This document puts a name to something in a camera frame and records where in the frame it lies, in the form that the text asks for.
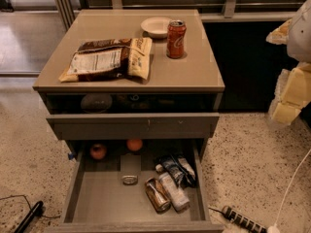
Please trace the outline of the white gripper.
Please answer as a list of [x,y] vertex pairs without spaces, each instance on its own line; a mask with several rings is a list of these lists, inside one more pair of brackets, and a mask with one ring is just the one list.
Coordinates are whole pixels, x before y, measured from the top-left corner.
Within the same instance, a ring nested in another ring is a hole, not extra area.
[[306,0],[294,14],[270,32],[266,41],[287,44],[288,56],[300,61],[291,71],[283,69],[277,79],[268,114],[272,121],[290,125],[311,102],[311,0]]

